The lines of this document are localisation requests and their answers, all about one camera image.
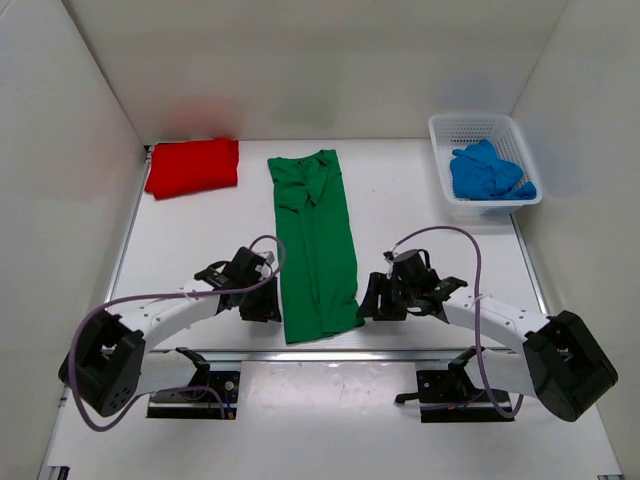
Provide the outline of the green t shirt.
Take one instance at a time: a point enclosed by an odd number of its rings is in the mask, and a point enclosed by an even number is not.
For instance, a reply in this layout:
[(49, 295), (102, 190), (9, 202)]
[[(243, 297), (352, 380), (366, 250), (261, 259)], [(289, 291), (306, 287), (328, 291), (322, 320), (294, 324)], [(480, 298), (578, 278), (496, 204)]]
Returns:
[(343, 176), (334, 150), (267, 161), (276, 235), (286, 249), (281, 271), (288, 345), (359, 328), (358, 264)]

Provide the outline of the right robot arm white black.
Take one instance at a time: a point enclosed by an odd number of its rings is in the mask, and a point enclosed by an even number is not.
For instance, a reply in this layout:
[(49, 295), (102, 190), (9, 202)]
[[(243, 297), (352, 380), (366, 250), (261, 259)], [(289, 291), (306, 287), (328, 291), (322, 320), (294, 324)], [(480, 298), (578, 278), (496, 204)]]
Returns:
[(385, 257), (391, 269), (370, 274), (358, 317), (403, 321), (431, 316), (505, 348), (471, 346), (444, 368), (418, 371), (417, 392), (399, 394), (395, 401), (418, 400), (425, 420), (469, 421), (464, 407), (491, 397), (511, 412), (509, 397), (518, 394), (574, 422), (618, 382), (613, 364), (578, 315), (546, 316), (476, 294), (462, 279), (439, 277), (424, 249)]

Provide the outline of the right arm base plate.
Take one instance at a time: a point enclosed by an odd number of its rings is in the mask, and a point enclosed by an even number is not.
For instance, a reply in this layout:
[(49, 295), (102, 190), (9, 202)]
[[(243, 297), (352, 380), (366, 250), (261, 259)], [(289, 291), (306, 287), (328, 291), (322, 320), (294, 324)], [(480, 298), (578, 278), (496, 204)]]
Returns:
[(452, 359), (416, 365), (416, 390), (396, 395), (394, 403), (417, 402), (422, 423), (511, 422), (500, 415), (484, 387), (476, 388), (463, 367), (476, 355), (474, 347)]

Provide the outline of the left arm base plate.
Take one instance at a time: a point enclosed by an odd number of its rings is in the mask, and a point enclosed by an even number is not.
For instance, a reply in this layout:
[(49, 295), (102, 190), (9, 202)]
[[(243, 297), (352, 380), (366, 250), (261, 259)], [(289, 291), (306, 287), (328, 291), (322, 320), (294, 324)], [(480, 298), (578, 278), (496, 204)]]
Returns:
[(159, 392), (150, 396), (149, 419), (233, 421), (238, 416), (240, 362), (212, 363), (203, 380), (205, 390)]

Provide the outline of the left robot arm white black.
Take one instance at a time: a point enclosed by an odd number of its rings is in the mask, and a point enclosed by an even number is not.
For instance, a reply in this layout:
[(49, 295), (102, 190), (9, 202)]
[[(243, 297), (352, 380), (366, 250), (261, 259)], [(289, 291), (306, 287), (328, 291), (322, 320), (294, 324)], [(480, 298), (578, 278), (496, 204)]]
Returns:
[(59, 379), (75, 386), (96, 413), (110, 417), (142, 395), (217, 398), (210, 365), (187, 347), (155, 348), (193, 324), (237, 309), (244, 320), (280, 321), (273, 252), (238, 249), (229, 260), (194, 274), (170, 299), (124, 302), (97, 311), (81, 328), (75, 353), (64, 358)]

